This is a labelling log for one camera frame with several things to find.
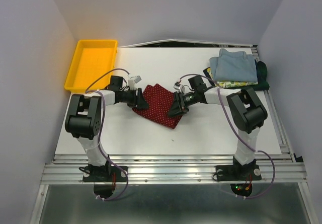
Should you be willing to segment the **red polka dot skirt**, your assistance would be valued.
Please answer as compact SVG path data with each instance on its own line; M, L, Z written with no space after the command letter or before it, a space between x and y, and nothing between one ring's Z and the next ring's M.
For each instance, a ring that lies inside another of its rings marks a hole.
M132 111L139 116L154 123L175 129L181 120L181 116L169 117L168 112L174 101L174 93L159 84L147 85L143 91L143 97L148 103L148 109L135 109Z

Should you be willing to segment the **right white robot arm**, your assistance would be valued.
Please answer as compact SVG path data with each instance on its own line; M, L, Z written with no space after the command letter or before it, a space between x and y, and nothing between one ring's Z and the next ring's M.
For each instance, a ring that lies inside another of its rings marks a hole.
M191 105L197 103L220 105L238 139L231 172L238 179L244 178L255 164L257 137L268 117L266 108L252 88L223 89L217 85L208 87L203 80L212 79L199 74L186 76L190 76L188 82L192 90L183 93L182 78L179 78L174 85L176 91L168 116L183 116L189 112Z

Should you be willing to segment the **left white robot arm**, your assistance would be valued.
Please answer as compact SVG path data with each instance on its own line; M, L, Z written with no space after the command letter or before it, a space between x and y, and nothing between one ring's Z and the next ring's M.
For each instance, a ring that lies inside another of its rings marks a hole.
M128 107L146 110L148 103L142 89L123 87L124 78L111 76L110 83L102 90L71 96L65 119L65 130L81 144L88 157L88 165L79 167L84 182L126 182L127 167L114 164L104 151L101 134L106 107L125 103Z

